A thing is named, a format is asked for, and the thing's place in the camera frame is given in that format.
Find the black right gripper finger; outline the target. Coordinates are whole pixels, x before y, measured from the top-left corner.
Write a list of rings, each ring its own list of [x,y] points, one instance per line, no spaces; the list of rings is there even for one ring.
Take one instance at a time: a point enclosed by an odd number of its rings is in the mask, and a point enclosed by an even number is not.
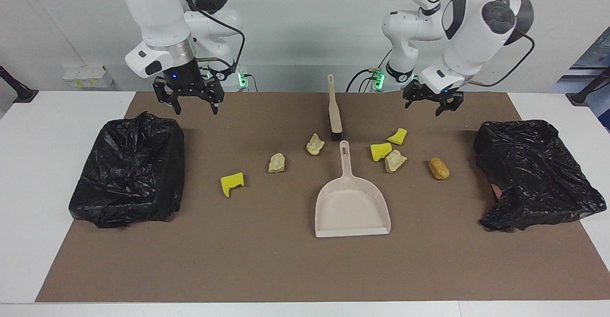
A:
[[[180,115],[182,108],[178,102],[179,94],[170,88],[165,78],[155,78],[152,86],[154,88],[157,100],[171,106],[176,115]]]
[[[224,91],[218,79],[207,79],[203,81],[203,100],[207,101],[214,115],[218,114],[219,106],[224,100]]]

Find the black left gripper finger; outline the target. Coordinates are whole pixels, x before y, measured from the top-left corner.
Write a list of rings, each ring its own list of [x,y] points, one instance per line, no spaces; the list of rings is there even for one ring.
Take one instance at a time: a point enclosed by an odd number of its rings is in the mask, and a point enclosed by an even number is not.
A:
[[[405,99],[405,109],[408,109],[409,106],[415,102],[420,100],[421,95],[421,85],[418,82],[410,82],[403,89],[403,99]]]
[[[435,116],[440,116],[445,111],[456,111],[464,100],[464,93],[439,94],[437,101],[439,107],[435,110]]]

